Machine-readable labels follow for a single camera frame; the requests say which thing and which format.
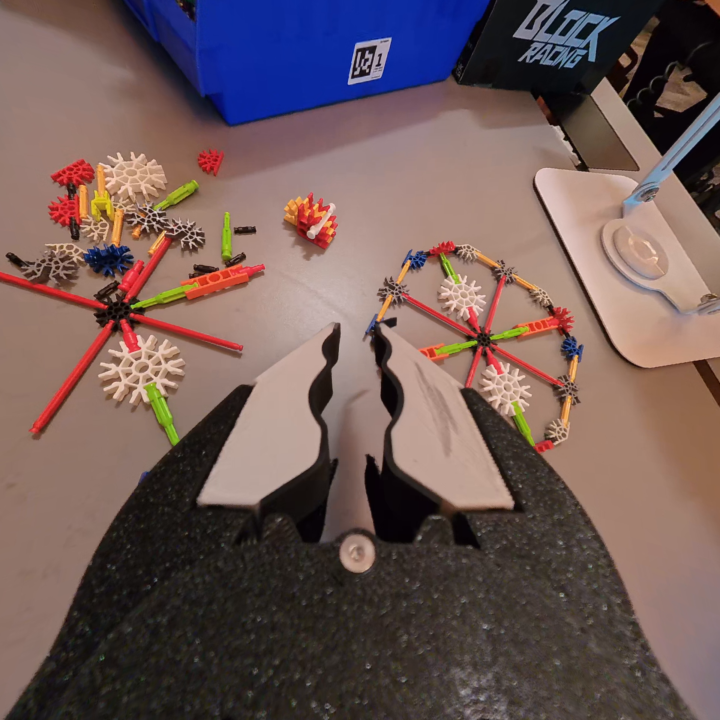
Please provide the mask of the white flat stand base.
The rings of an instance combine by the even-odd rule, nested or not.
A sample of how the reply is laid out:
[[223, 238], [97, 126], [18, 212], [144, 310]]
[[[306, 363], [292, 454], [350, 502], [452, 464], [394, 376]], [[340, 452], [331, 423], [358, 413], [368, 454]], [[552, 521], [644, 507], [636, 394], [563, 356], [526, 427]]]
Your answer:
[[642, 368], [719, 358], [719, 300], [624, 175], [543, 168], [535, 190], [610, 342]]

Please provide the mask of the red yellow connector cluster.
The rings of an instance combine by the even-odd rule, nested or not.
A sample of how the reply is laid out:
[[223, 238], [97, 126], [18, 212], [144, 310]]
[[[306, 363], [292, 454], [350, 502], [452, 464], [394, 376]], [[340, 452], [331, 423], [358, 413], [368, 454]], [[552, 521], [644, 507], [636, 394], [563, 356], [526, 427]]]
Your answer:
[[326, 249], [336, 236], [336, 205], [315, 200], [313, 193], [304, 199], [291, 199], [284, 208], [284, 221], [292, 224], [303, 239]]

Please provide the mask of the white printed tag sticker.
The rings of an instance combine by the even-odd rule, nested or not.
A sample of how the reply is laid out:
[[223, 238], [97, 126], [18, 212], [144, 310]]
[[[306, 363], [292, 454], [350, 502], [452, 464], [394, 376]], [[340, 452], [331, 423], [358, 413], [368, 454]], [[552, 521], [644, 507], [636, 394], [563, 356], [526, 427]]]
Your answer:
[[365, 40], [354, 46], [347, 85], [381, 79], [392, 43], [391, 37]]

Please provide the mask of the blue plastic bin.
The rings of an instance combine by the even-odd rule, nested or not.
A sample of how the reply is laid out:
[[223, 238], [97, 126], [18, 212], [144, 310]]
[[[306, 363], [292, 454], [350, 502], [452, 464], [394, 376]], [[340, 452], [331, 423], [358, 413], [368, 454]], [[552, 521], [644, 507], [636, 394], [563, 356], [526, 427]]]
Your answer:
[[[126, 1], [230, 125], [445, 80], [488, 1]], [[391, 38], [381, 79], [354, 46]]]

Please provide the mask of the half-built spoke toy model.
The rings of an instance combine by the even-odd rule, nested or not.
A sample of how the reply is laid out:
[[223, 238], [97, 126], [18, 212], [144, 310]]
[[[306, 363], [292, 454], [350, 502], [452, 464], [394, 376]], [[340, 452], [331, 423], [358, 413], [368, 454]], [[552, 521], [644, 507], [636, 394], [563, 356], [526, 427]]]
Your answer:
[[167, 410], [167, 403], [160, 402], [159, 398], [167, 396], [165, 386], [177, 387], [173, 381], [167, 382], [167, 376], [183, 374], [183, 364], [175, 361], [177, 349], [174, 346], [169, 343], [162, 343], [158, 346], [156, 343], [150, 342], [151, 337], [141, 340], [135, 327], [144, 325], [151, 329], [163, 330], [182, 338], [239, 354], [243, 350], [243, 346], [239, 343], [149, 317], [145, 311], [180, 299], [198, 300], [213, 293], [238, 287], [263, 273], [266, 267], [264, 264], [223, 267], [219, 272], [190, 278], [175, 289], [140, 301], [138, 295], [141, 289], [153, 275], [170, 245], [171, 239], [166, 238], [148, 264], [141, 260], [136, 261], [125, 273], [118, 291], [113, 293], [112, 301], [108, 304], [99, 302], [95, 298], [81, 297], [61, 289], [35, 284], [18, 276], [1, 273], [1, 282], [5, 284], [93, 310], [95, 319], [101, 328], [93, 343], [31, 425], [30, 432], [32, 434], [39, 435], [44, 432], [108, 340], [118, 333], [121, 336], [120, 351], [113, 351], [113, 355], [118, 357], [120, 362], [103, 364], [105, 371], [100, 376], [102, 380], [114, 379], [114, 383], [109, 385], [105, 392], [111, 392], [116, 402], [121, 402], [129, 392], [132, 393], [131, 403], [149, 402], [168, 439], [172, 444], [177, 443], [178, 437]]

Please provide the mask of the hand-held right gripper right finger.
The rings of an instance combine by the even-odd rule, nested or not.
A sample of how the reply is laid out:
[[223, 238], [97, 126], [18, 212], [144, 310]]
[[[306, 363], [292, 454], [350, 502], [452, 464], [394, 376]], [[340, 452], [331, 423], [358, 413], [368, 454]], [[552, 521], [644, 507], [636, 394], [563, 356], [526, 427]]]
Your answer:
[[374, 351], [390, 414], [382, 469], [366, 471], [375, 534], [411, 544], [440, 518], [440, 543], [478, 545], [467, 514], [512, 510], [515, 500], [463, 386], [386, 325], [375, 331]]

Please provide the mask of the large white snowflake connector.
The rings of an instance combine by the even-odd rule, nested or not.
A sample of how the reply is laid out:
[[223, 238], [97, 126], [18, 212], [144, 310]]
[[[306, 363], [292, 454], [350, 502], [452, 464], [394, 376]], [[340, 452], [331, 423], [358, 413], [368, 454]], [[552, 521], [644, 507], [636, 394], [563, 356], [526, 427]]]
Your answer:
[[155, 160], [148, 160], [145, 154], [130, 152], [126, 160], [120, 153], [108, 156], [109, 163], [99, 165], [103, 170], [106, 190], [111, 196], [137, 202], [137, 195], [146, 201], [158, 197], [159, 190], [166, 188], [167, 177], [163, 167]]

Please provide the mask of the dark grey snowflake connector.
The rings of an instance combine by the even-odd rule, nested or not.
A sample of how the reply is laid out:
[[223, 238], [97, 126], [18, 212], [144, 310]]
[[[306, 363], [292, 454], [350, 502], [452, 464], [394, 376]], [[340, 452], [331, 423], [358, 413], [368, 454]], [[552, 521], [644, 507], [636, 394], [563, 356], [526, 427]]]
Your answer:
[[137, 224], [142, 226], [142, 233], [161, 233], [166, 230], [169, 219], [166, 211], [156, 211], [150, 203], [137, 203], [138, 212], [133, 217], [134, 222], [126, 222], [133, 227]]
[[205, 244], [203, 229], [190, 220], [170, 220], [166, 227], [166, 236], [178, 240], [181, 248], [187, 251], [198, 251]]

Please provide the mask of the blue snowflake connector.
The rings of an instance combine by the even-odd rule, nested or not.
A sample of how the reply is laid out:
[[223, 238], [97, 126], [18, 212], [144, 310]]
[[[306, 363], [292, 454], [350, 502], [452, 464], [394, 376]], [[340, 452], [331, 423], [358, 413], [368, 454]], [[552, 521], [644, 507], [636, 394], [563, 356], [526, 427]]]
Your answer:
[[115, 277], [124, 275], [132, 267], [134, 257], [127, 246], [104, 244], [88, 248], [84, 262], [95, 274]]

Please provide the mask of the small white plug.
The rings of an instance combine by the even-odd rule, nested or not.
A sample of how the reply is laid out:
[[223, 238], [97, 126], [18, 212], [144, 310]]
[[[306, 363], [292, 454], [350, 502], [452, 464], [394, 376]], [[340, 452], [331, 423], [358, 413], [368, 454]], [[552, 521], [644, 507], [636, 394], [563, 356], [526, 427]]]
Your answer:
[[556, 136], [558, 137], [563, 148], [569, 155], [571, 162], [573, 164], [573, 167], [576, 167], [576, 168], [579, 167], [581, 165], [581, 160], [580, 160], [578, 154], [576, 153], [575, 148], [573, 147], [570, 139], [566, 136], [564, 129], [558, 124], [551, 124], [551, 128], [553, 129], [553, 131], [555, 131]]

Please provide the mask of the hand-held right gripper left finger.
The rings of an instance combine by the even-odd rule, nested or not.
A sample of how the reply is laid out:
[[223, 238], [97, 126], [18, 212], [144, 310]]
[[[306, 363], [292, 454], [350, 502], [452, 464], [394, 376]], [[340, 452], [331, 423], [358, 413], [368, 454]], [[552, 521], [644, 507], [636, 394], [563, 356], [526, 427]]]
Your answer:
[[259, 527], [281, 513], [305, 542], [319, 542], [333, 474], [321, 414], [333, 394], [340, 337], [332, 322], [256, 378], [199, 507], [246, 510]]

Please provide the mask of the colourful toy wheel model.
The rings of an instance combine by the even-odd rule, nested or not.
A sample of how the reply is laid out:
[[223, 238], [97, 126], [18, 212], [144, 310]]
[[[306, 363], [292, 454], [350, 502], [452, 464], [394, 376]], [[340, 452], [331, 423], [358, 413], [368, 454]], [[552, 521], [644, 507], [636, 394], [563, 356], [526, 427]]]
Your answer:
[[[441, 310], [436, 310], [414, 298], [408, 292], [405, 277], [418, 272], [427, 263], [437, 263], [444, 278], [437, 291]], [[530, 299], [543, 311], [541, 318], [521, 322], [513, 327], [497, 331], [493, 322], [506, 288], [516, 285], [525, 290]], [[406, 303], [440, 323], [455, 329], [464, 340], [456, 343], [439, 343], [420, 348], [420, 353], [432, 362], [442, 362], [462, 353], [473, 352], [472, 364], [464, 386], [479, 384], [479, 391], [502, 416], [510, 419], [524, 439], [543, 454], [570, 435], [572, 407], [580, 403], [577, 384], [578, 368], [584, 346], [571, 334], [575, 319], [571, 312], [556, 305], [539, 286], [527, 282], [504, 260], [493, 260], [470, 244], [456, 245], [445, 241], [429, 250], [410, 250], [402, 262], [396, 278], [386, 277], [377, 295], [382, 301], [378, 313], [372, 318], [365, 335], [372, 335], [382, 324], [394, 325], [396, 318], [386, 318], [392, 307]], [[551, 376], [511, 353], [507, 346], [511, 341], [558, 333], [560, 353], [567, 363], [567, 371]], [[525, 384], [526, 375], [547, 383], [560, 403], [560, 414], [546, 427], [544, 438], [535, 441], [526, 419], [531, 397]]]

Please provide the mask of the black printed cardboard box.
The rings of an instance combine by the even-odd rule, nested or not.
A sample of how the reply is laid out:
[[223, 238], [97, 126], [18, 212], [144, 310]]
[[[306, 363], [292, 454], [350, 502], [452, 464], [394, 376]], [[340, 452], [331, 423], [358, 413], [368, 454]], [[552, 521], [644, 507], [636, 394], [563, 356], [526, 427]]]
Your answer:
[[590, 93], [661, 1], [491, 1], [453, 70], [461, 85]]

